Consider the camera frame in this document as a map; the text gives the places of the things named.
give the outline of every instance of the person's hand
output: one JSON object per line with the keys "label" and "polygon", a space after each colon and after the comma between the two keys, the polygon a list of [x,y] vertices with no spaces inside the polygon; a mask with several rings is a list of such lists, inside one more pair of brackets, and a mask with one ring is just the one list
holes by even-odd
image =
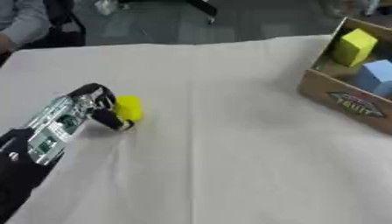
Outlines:
{"label": "person's hand", "polygon": [[11,52],[13,44],[11,40],[4,34],[0,34],[0,54]]}

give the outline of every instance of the person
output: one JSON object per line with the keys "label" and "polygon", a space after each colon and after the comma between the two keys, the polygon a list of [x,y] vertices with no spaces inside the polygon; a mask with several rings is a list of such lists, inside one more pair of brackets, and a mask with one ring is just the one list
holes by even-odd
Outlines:
{"label": "person", "polygon": [[43,0],[0,0],[0,64],[7,54],[42,39],[50,26]]}

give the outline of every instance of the yellow cube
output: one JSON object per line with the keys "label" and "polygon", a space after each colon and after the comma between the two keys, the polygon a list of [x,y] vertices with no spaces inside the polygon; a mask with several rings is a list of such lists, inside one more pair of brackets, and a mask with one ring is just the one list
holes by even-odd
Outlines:
{"label": "yellow cube", "polygon": [[346,67],[353,67],[368,57],[377,41],[365,31],[356,29],[340,38],[332,56],[336,62]]}

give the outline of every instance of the white fabric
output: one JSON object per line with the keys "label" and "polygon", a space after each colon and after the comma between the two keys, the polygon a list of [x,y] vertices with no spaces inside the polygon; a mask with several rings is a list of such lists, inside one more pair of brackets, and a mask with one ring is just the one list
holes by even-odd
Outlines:
{"label": "white fabric", "polygon": [[9,223],[391,223],[391,137],[296,92],[327,40],[16,53],[2,132],[88,82],[139,95],[145,118],[88,125]]}

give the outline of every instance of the cardboard box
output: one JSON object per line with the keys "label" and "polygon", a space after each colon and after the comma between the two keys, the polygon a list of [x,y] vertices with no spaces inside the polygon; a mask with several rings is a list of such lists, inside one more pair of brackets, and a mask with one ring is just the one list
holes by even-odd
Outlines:
{"label": "cardboard box", "polygon": [[298,91],[355,120],[392,134],[391,98],[382,98],[350,84],[363,63],[347,67],[338,64],[332,57],[333,48],[340,37],[357,28],[378,39],[374,50],[364,62],[392,60],[392,29],[347,17],[313,66],[306,70]]}

